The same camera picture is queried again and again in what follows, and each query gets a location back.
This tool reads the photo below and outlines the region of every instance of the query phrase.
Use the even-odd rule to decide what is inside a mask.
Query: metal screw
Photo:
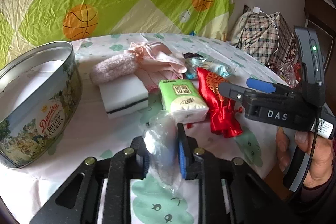
[[[91,164],[94,164],[96,162],[96,159],[94,157],[88,157],[85,159],[85,164],[86,165],[91,165]]]
[[[203,155],[205,153],[205,150],[201,147],[197,147],[197,148],[195,148],[194,152],[195,152],[196,155],[200,156],[200,155]]]
[[[131,148],[131,147],[127,147],[127,148],[124,149],[124,154],[125,155],[131,155],[133,153],[134,153],[134,149]]]
[[[236,158],[233,159],[233,163],[235,165],[243,165],[244,160],[242,158],[236,157]]]

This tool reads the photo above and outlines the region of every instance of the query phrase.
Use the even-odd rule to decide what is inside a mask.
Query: clear plastic bag
[[[291,62],[283,64],[279,70],[278,75],[284,80],[291,88],[295,88],[298,84],[296,80],[295,71]]]
[[[163,188],[175,195],[182,182],[175,119],[169,112],[161,111],[142,130],[143,140],[150,153],[150,173]]]
[[[197,78],[196,68],[198,67],[214,72],[223,78],[227,78],[232,74],[232,68],[228,64],[214,59],[209,55],[205,55],[204,53],[186,58],[185,64],[187,67],[187,72],[185,73],[187,79]]]

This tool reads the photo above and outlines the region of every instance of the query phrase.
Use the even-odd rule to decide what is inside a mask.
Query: white paper inside tin
[[[19,75],[0,92],[0,122],[40,87],[64,61],[48,61]]]

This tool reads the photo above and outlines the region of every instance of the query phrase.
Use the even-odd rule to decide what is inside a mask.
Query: danisa logo
[[[61,102],[51,100],[43,106],[38,121],[38,131],[42,136],[52,137],[58,134],[64,125],[64,110]]]

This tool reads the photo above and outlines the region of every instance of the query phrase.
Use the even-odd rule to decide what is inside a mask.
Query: white cable
[[[277,30],[277,35],[278,35],[278,47],[277,47],[277,49],[275,50],[275,52],[271,53],[271,55],[272,55],[272,54],[275,54],[275,53],[278,51],[278,49],[279,49],[279,45],[280,45],[280,37],[279,37],[278,28],[277,28],[277,26],[276,26],[275,23],[274,23],[275,18],[274,18],[274,20],[272,20],[271,17],[270,17],[268,14],[266,14],[265,12],[263,12],[263,11],[261,11],[261,10],[260,10],[260,12],[263,13],[263,14],[265,14],[265,15],[272,21],[272,23],[273,23],[275,29]]]

